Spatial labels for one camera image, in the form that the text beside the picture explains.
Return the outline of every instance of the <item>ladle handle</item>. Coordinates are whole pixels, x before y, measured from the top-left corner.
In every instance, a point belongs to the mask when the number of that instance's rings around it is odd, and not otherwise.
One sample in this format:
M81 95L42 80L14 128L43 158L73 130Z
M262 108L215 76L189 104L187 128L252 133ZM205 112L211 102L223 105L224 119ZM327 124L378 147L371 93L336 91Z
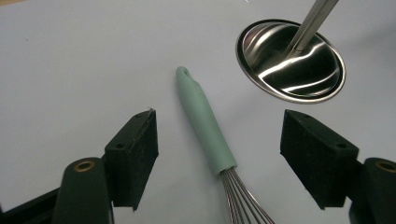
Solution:
M317 0L291 40L288 49L302 51L317 33L318 28L326 20L337 2L338 0Z
M179 67L176 75L180 101L209 158L213 173L218 175L223 170L235 167L236 160L201 86L191 77L185 67Z

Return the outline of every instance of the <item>stainless steel ladle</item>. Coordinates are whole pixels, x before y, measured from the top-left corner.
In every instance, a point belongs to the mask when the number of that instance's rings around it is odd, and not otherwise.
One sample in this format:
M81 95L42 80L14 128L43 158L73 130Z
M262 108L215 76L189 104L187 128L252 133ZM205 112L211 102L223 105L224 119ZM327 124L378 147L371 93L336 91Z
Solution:
M302 25L283 20L255 22L236 44L239 64L261 89L294 103L332 98L346 79L338 51L317 33L338 0L317 0Z

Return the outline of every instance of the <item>white table surface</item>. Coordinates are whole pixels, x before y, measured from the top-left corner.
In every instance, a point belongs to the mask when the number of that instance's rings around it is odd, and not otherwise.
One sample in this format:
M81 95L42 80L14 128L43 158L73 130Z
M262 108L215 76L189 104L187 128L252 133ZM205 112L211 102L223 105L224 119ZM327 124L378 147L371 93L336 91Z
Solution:
M0 203L58 188L64 168L104 147L134 114L156 109L160 156L136 212L121 223L229 223L177 98L175 71L201 83L238 160L237 173L276 223L348 223L321 211L279 154L285 109L319 119L361 149L396 161L396 1L340 1L319 29L346 63L328 102L297 105L257 88L236 38L264 19L302 22L313 0L53 1L0 7Z

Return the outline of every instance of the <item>ladle bowl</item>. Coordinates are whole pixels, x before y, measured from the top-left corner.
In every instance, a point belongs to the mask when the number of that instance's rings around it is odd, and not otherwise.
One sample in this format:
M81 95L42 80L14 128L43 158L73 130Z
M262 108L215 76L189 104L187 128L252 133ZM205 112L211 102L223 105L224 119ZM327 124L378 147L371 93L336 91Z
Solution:
M332 98L346 79L338 51L316 33L302 51L287 50L300 24L265 20L239 36L236 54L245 74L261 89L294 103L313 104Z

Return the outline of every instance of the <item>mint green handle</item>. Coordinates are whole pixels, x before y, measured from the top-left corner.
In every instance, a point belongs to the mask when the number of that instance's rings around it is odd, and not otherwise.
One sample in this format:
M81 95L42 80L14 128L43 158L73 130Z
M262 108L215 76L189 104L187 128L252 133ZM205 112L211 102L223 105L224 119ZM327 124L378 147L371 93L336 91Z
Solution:
M212 171L218 175L225 169L237 166L199 83L192 79L185 67L179 67L176 76L181 103L210 160Z

